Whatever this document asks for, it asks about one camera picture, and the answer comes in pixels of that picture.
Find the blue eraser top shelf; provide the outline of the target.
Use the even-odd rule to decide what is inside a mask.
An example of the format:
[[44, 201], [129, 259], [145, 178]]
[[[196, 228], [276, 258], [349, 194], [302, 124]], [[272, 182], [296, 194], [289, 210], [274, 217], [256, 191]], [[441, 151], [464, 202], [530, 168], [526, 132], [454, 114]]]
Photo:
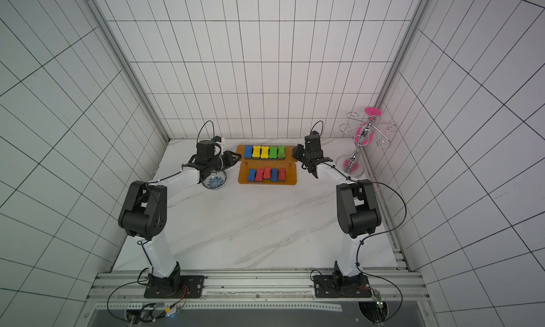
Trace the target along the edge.
[[246, 145], [245, 146], [244, 158], [245, 159], [253, 159], [253, 146], [252, 145]]

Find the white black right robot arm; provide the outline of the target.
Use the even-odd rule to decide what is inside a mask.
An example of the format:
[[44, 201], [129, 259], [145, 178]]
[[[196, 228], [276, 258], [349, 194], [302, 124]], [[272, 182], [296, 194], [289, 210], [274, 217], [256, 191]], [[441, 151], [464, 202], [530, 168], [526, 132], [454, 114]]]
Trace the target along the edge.
[[359, 253], [363, 240], [373, 235], [382, 224], [373, 183], [367, 179], [352, 179], [324, 155], [321, 138], [313, 131], [305, 143], [297, 145], [292, 157], [316, 179], [334, 186], [336, 219], [346, 235], [341, 256], [335, 262], [332, 281], [336, 290], [363, 287], [366, 276], [360, 271]]

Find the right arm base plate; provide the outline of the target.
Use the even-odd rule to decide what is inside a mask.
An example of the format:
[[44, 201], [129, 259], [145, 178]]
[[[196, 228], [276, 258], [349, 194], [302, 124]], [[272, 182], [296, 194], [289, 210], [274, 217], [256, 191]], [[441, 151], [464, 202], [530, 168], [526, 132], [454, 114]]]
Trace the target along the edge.
[[342, 275], [312, 275], [315, 297], [320, 299], [371, 298], [373, 290], [368, 278], [363, 274], [352, 277]]

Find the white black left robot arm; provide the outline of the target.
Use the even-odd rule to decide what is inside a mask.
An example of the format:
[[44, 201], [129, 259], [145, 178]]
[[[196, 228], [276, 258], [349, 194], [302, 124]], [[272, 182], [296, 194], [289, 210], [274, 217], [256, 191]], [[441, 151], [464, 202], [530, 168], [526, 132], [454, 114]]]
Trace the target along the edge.
[[203, 184], [213, 174], [223, 172], [241, 160], [231, 151], [199, 152], [180, 171], [163, 179], [133, 182], [126, 194], [119, 226], [136, 240], [150, 264], [147, 290], [152, 297], [174, 297], [183, 291], [180, 264], [173, 257], [163, 233], [167, 223], [167, 202], [190, 186]]

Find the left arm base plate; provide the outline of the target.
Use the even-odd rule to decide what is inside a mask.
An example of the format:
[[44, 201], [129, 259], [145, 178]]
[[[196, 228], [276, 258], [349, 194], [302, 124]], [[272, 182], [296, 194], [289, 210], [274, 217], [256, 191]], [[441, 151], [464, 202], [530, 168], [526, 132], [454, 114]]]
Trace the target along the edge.
[[174, 274], [171, 277], [148, 276], [144, 297], [146, 299], [198, 299], [202, 296], [205, 276], [184, 276]]

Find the green eraser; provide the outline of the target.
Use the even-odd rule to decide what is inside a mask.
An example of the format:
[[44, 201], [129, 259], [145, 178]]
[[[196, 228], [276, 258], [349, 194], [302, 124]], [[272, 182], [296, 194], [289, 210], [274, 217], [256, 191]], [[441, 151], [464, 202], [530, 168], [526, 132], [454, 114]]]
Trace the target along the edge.
[[278, 146], [277, 159], [284, 160], [286, 158], [285, 146]]
[[277, 146], [271, 146], [269, 148], [269, 159], [270, 160], [277, 160], [278, 159], [278, 147]]

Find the yellow eraser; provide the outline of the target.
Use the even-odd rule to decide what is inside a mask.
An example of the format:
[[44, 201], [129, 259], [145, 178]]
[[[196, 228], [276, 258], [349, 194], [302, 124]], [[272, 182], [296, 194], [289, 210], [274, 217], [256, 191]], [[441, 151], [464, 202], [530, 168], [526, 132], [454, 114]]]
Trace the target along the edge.
[[262, 160], [268, 160], [270, 158], [270, 147], [269, 146], [262, 146], [261, 147], [261, 156], [260, 158]]
[[260, 145], [254, 145], [252, 149], [252, 158], [253, 159], [261, 159], [261, 146]]

